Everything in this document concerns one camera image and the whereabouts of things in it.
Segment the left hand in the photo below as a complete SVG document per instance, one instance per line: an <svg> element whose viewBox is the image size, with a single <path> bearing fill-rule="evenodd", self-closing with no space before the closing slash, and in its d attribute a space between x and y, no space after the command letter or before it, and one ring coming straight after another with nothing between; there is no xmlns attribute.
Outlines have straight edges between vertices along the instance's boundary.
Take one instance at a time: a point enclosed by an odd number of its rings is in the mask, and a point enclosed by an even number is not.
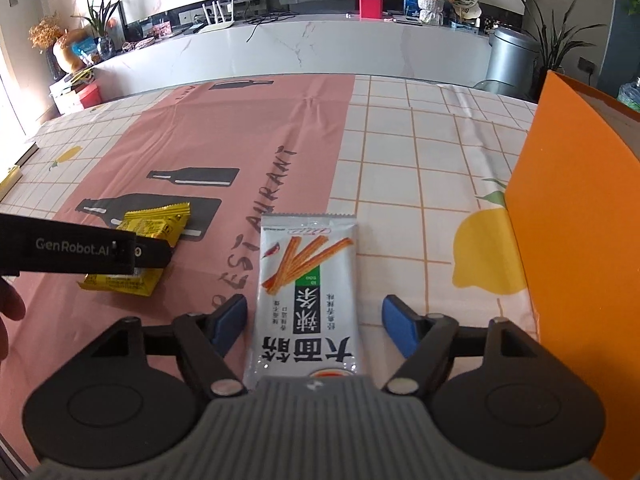
<svg viewBox="0 0 640 480"><path fill-rule="evenodd" d="M3 361L9 353L9 335L4 319L21 321L26 313L23 298L4 278L0 278L0 312L0 360Z"/></svg>

